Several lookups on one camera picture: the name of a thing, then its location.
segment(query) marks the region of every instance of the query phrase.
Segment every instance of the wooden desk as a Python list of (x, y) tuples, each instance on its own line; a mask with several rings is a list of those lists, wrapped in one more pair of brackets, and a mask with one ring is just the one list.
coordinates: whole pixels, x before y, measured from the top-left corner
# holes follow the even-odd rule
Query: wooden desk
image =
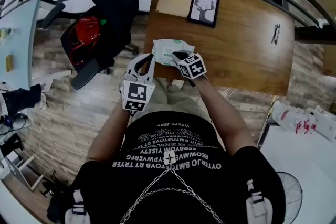
[[(216, 28), (157, 13), (152, 0), (144, 53), (154, 39), (179, 39), (195, 46), (212, 84), (286, 95), (291, 73), (293, 19), (263, 0), (220, 0)], [(278, 44), (272, 44), (280, 24)], [(181, 79), (175, 67), (155, 66), (155, 76)]]

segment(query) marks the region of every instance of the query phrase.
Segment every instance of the picture frame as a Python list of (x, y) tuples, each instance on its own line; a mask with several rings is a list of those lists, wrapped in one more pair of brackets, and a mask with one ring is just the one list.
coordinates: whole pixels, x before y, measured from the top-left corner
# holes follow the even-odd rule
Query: picture frame
[(215, 28), (219, 1), (220, 0), (192, 0), (187, 20)]

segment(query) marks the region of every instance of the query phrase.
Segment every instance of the black chair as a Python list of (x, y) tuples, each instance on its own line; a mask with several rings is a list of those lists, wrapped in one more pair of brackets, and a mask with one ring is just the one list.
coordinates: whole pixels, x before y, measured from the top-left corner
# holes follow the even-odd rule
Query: black chair
[[(93, 2), (96, 6), (81, 17), (94, 16), (98, 20), (104, 19), (107, 22), (101, 26), (99, 41), (90, 51), (89, 56), (76, 55), (84, 59), (83, 63), (73, 65), (78, 74), (72, 80), (71, 85), (76, 90), (85, 86), (98, 72), (113, 67), (114, 57), (122, 50), (130, 50), (133, 54), (139, 53), (138, 47), (131, 44), (130, 32), (132, 22), (139, 10), (139, 0), (93, 0)], [(55, 6), (45, 18), (43, 27), (47, 27), (56, 17), (62, 17), (63, 9), (64, 5)], [(61, 37), (62, 46), (68, 57), (76, 41), (76, 31), (71, 31), (76, 22)]]

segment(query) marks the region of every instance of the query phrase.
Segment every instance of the black t-shirt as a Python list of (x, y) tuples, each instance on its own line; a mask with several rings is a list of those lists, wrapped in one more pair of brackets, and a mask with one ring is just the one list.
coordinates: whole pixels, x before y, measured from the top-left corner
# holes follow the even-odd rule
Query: black t-shirt
[[(180, 178), (168, 171), (156, 180), (169, 167), (164, 152), (170, 150)], [(228, 224), (247, 223), (251, 179), (273, 205), (272, 222), (283, 223), (281, 180), (258, 149), (243, 147), (230, 156), (205, 119), (164, 111), (133, 122), (118, 156), (110, 163), (85, 163), (71, 187), (81, 190), (91, 223), (119, 223), (136, 204), (126, 223), (217, 223), (213, 211)]]

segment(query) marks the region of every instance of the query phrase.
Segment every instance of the chain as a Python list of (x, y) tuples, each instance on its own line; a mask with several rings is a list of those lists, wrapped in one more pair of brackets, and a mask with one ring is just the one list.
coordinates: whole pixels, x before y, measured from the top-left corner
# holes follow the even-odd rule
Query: chain
[[(161, 189), (157, 189), (157, 190), (153, 190), (150, 192), (147, 192), (163, 175), (165, 175), (166, 173), (171, 172), (172, 174), (174, 174), (178, 180), (187, 188), (187, 190), (182, 190), (182, 189), (177, 189), (177, 188), (161, 188)], [(168, 190), (172, 190), (172, 191), (179, 191), (182, 193), (186, 193), (188, 195), (193, 196), (195, 199), (197, 199), (205, 208), (208, 212), (210, 212), (213, 217), (216, 219), (216, 221), (219, 224), (224, 224), (221, 219), (219, 218), (219, 216), (216, 214), (216, 212), (211, 208), (210, 205), (208, 205), (199, 195), (197, 195), (193, 189), (188, 186), (186, 184), (186, 182), (182, 179), (181, 176), (179, 176), (175, 170), (173, 169), (172, 165), (170, 165), (170, 168), (168, 168), (167, 170), (163, 171), (159, 176), (157, 176), (152, 183), (150, 183), (147, 188), (140, 194), (140, 196), (138, 197), (138, 199), (135, 201), (135, 203), (131, 206), (130, 209), (127, 210), (127, 212), (125, 213), (125, 215), (121, 218), (120, 220), (120, 224), (124, 224), (131, 215), (131, 212), (135, 209), (135, 207), (138, 205), (138, 203), (140, 203), (143, 199), (145, 199), (146, 197), (150, 196), (153, 193), (158, 193), (161, 191), (168, 191)]]

